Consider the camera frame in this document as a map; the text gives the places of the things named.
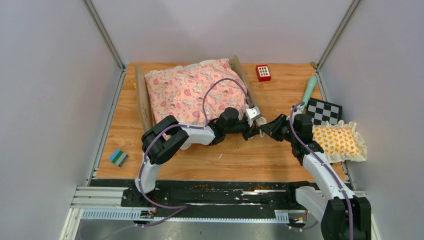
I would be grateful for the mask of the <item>pink unicorn drawstring bag blanket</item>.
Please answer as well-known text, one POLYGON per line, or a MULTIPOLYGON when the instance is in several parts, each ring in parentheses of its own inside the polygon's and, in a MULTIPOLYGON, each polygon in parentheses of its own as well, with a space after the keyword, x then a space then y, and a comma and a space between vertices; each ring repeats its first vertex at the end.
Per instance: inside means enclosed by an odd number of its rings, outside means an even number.
POLYGON ((240 114, 249 107, 247 87, 228 58, 152 70, 145 83, 155 123, 172 115, 181 123, 204 125, 228 107, 240 114))

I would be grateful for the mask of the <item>orange duck print pillow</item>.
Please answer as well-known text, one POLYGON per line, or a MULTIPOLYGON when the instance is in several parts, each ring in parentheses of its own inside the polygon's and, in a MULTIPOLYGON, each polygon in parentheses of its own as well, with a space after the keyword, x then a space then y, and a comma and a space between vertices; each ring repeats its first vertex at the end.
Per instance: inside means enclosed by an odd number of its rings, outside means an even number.
POLYGON ((343 120, 335 125, 327 121, 312 127, 313 140, 324 150, 329 163, 367 160, 367 146, 356 127, 356 122, 345 123, 343 120))

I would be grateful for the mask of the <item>wooden striped pet bed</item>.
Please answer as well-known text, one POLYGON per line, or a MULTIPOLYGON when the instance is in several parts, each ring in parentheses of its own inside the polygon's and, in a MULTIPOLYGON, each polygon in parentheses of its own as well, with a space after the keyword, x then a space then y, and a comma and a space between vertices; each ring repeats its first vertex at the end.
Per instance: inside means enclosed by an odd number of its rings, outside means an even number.
MULTIPOLYGON (((231 69, 237 73, 240 79, 244 82, 247 88, 247 95, 251 103, 255 106, 259 105, 256 98, 256 94, 251 86, 249 78, 242 67, 242 64, 237 55, 229 59, 231 69)), ((136 97, 138 104, 138 111, 141 118, 141 125, 143 130, 146 132, 152 128, 156 122, 152 113, 150 97, 148 94, 148 88, 145 81, 145 71, 141 63, 136 63, 134 66, 135 86, 136 86, 136 97)))

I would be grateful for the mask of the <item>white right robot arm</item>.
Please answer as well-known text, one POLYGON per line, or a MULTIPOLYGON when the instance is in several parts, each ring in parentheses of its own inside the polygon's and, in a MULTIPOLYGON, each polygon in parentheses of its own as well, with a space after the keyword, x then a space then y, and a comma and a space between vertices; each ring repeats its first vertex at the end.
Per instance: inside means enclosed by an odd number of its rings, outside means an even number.
POLYGON ((357 196, 336 174, 325 151, 314 140, 313 123, 307 114, 281 114, 259 129, 272 139, 288 141, 292 154, 313 176, 320 189, 299 186, 285 195, 292 209, 305 207, 319 222, 325 240, 372 239, 372 209, 366 197, 357 196))

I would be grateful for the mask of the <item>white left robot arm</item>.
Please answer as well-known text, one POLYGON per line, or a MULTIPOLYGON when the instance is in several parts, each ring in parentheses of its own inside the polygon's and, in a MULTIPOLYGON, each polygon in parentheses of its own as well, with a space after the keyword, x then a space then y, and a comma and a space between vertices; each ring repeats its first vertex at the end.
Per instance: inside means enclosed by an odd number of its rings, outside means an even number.
POLYGON ((152 191, 161 167, 178 150, 186 150, 193 144, 214 146, 228 134, 241 134, 247 141, 261 134, 259 127, 266 123, 267 120, 256 106, 246 109, 243 114, 228 107, 219 117, 208 120, 204 125, 182 123, 173 115, 165 117, 141 138, 143 155, 138 176, 134 180, 137 188, 133 197, 135 202, 142 207, 152 203, 152 191))

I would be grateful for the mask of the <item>black and silver chessboard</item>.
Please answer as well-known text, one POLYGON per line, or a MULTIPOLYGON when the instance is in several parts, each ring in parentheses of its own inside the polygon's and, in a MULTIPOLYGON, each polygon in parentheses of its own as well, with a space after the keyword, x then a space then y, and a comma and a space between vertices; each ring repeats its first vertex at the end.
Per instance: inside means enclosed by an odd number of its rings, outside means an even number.
POLYGON ((311 116, 312 124, 320 126, 328 122, 336 125, 342 119, 343 107, 316 98, 311 98, 306 106, 306 114, 311 116))

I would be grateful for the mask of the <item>mint green massager wand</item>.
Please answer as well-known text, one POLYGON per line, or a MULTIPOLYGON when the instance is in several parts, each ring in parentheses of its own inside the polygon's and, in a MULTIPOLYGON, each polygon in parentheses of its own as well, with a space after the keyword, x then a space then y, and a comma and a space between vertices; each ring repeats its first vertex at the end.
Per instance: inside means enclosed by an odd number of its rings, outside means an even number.
POLYGON ((306 106, 307 106, 307 104, 308 104, 308 102, 309 102, 309 100, 312 96, 312 93, 313 93, 313 90, 314 90, 316 84, 317 84, 317 77, 316 76, 310 77, 309 80, 307 81, 306 89, 305 89, 305 92, 304 92, 302 100, 301 100, 303 102, 303 105, 301 106, 302 112, 305 110, 305 108, 306 108, 306 106))

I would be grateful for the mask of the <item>red white grid block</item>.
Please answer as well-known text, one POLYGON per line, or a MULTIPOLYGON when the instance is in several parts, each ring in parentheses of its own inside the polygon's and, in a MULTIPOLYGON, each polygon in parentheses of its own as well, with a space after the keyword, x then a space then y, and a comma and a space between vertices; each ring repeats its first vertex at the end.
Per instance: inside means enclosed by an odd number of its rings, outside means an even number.
POLYGON ((255 70, 259 82, 269 82, 272 79, 270 69, 267 64, 257 65, 255 70))

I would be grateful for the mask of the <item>blue green grey block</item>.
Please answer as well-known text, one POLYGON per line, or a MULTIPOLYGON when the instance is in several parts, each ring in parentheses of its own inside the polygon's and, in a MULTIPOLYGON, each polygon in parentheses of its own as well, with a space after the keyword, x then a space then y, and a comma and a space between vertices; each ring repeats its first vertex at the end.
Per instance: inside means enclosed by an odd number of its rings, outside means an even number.
POLYGON ((128 158, 129 158, 129 155, 126 152, 120 149, 116 149, 113 152, 113 154, 108 158, 108 160, 115 166, 118 166, 119 168, 121 168, 128 158))

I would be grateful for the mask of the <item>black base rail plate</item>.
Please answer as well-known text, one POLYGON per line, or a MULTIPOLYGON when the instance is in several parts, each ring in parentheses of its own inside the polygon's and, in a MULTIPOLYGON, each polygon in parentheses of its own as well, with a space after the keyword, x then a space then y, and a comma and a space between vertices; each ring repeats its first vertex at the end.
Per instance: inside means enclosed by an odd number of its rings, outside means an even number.
POLYGON ((177 218, 202 220, 269 220, 276 210, 304 213, 305 207, 297 203, 295 188, 316 183, 297 182, 246 182, 157 180, 155 189, 143 196, 135 183, 123 191, 122 207, 157 210, 157 217, 167 217, 176 207, 185 206, 177 218))

